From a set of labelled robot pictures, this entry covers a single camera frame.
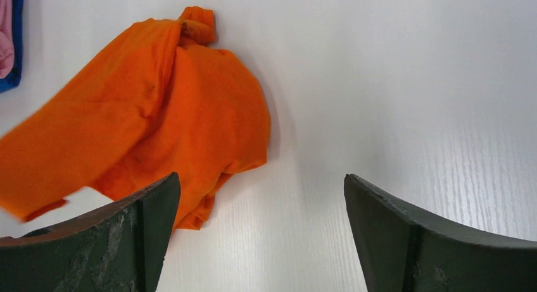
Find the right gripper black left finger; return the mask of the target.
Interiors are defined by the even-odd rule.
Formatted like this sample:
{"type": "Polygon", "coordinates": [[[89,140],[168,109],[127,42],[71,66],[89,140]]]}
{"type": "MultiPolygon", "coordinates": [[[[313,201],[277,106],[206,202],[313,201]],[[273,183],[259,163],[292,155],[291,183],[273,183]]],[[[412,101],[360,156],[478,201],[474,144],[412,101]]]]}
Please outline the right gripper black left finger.
{"type": "Polygon", "coordinates": [[[155,291],[179,200],[171,173],[78,217],[1,238],[1,290],[155,291]]]}

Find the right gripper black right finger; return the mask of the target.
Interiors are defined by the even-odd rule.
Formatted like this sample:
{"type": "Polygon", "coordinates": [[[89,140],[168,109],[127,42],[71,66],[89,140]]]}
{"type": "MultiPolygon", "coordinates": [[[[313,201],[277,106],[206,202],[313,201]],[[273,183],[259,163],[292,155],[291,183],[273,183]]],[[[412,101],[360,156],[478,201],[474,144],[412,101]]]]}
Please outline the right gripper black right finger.
{"type": "Polygon", "coordinates": [[[369,291],[535,291],[536,243],[469,227],[348,174],[344,197],[369,291]]]}

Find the orange t-shirt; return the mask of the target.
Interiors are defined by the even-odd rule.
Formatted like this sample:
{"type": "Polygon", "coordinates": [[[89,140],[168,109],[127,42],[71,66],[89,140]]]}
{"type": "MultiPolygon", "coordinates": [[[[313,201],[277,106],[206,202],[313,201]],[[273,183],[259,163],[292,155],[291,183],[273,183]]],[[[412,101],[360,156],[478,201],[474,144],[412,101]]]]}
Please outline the orange t-shirt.
{"type": "Polygon", "coordinates": [[[200,229],[233,175],[264,165],[270,113],[259,81],[213,49],[212,10],[124,30],[1,138],[1,207],[28,222],[91,187],[120,200],[175,172],[177,229],[200,229]]]}

